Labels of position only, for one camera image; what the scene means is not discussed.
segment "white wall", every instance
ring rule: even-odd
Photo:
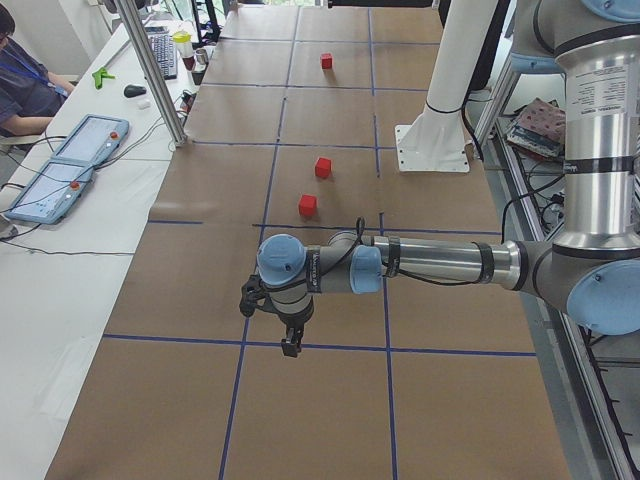
[[[49,70],[83,74],[111,33],[86,0],[2,0],[16,21],[14,38]]]

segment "computer mouse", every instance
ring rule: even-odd
[[[137,97],[147,93],[147,89],[142,85],[127,85],[124,87],[124,96],[127,98]]]

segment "white table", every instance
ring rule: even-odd
[[[69,134],[87,113],[124,118],[131,129],[122,150],[160,117],[150,91],[133,99],[123,95],[127,84],[146,85],[131,46],[108,67],[116,79],[105,79],[101,90],[94,87],[91,73],[126,39],[120,27],[52,121],[47,129],[50,136]],[[168,80],[167,86],[174,99],[183,90],[197,89],[182,63],[178,78]],[[144,98],[151,107],[141,110],[138,101]],[[47,251],[125,255],[52,256],[0,243],[0,478],[44,478],[173,149],[163,125],[144,144],[99,171],[78,205],[58,225],[43,225],[14,240]],[[50,154],[46,143],[37,145],[23,165],[38,170]],[[18,168],[11,181],[25,184],[33,175]],[[11,188],[0,192],[0,210],[17,194]],[[25,231],[32,224],[17,226]]]

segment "red block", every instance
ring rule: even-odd
[[[320,54],[320,64],[323,70],[333,68],[333,56],[330,53]]]
[[[328,178],[331,175],[331,159],[318,157],[316,162],[316,177]]]
[[[298,212],[305,217],[313,217],[318,211],[318,199],[313,195],[303,195],[298,202]]]

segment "person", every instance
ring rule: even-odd
[[[0,4],[0,134],[37,135],[58,112],[73,85],[49,72],[11,36],[16,24]]]

